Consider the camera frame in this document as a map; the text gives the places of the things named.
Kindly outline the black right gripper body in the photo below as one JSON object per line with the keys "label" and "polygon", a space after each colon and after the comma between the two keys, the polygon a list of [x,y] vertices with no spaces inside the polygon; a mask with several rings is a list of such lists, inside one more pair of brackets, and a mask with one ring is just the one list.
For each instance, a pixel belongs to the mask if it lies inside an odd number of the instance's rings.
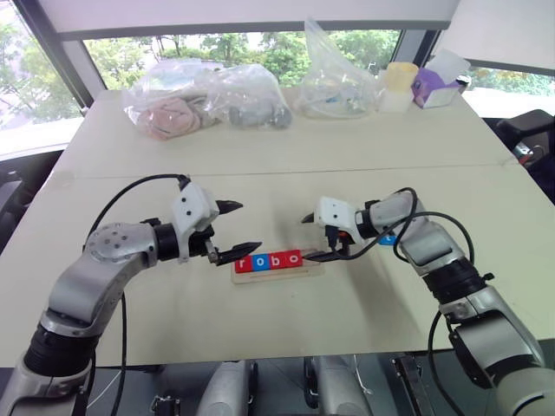
{"label": "black right gripper body", "polygon": [[339,257],[346,257],[349,254],[349,234],[346,231],[326,225],[325,236],[332,253],[336,253]]}

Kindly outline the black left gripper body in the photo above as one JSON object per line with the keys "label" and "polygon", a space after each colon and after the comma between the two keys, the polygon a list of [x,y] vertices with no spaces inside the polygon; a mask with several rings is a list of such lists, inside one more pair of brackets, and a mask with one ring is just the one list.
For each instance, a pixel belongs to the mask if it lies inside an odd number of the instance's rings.
{"label": "black left gripper body", "polygon": [[188,239],[189,257],[207,257],[210,263],[216,263],[218,253],[212,242],[213,236],[211,225],[202,231],[195,231]]}

